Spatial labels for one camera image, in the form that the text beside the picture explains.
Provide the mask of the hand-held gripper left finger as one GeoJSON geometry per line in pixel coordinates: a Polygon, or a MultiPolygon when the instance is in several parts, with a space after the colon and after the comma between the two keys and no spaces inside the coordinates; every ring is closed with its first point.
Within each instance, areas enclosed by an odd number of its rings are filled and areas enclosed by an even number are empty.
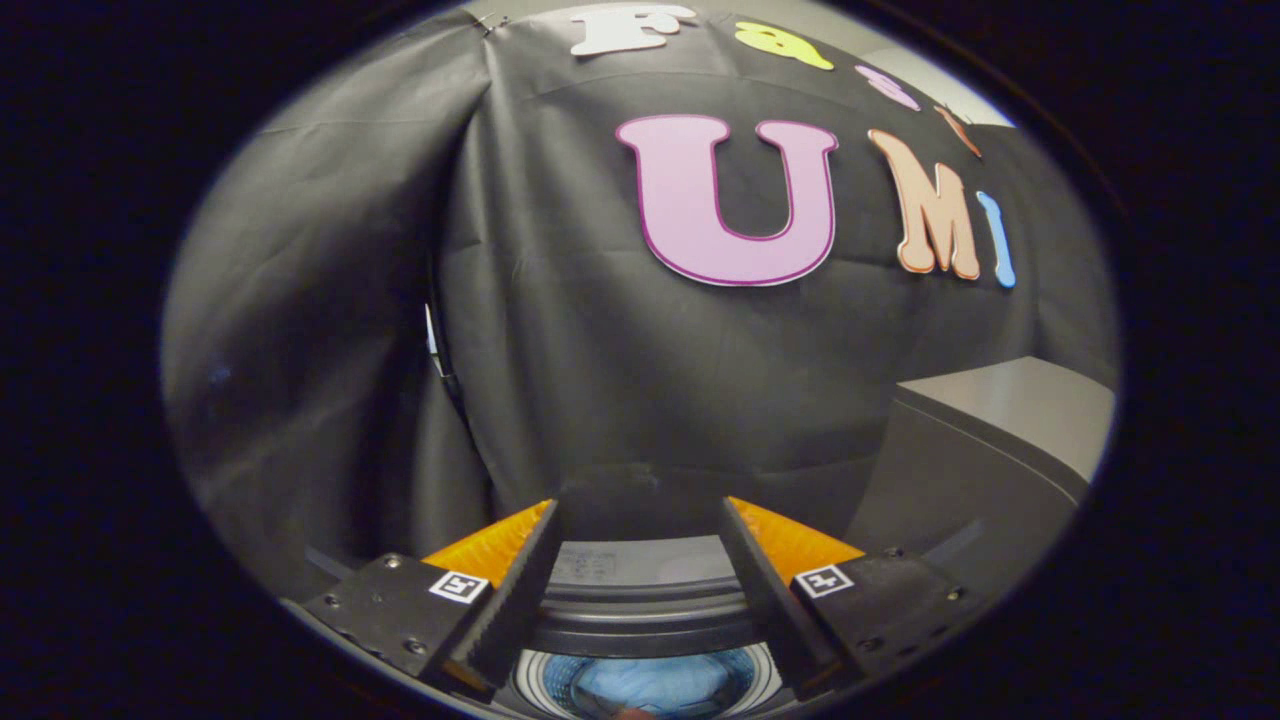
{"type": "Polygon", "coordinates": [[[489,701],[529,642],[559,550],[549,498],[425,559],[385,553],[300,610],[397,678],[489,701]]]}

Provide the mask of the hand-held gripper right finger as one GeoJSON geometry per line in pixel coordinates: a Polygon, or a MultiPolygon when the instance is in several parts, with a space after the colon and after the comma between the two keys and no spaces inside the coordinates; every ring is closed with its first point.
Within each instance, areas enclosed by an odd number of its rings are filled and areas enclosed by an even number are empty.
{"type": "Polygon", "coordinates": [[[972,625],[984,603],[916,553],[861,551],[741,498],[722,498],[718,534],[797,696],[882,682],[972,625]]]}

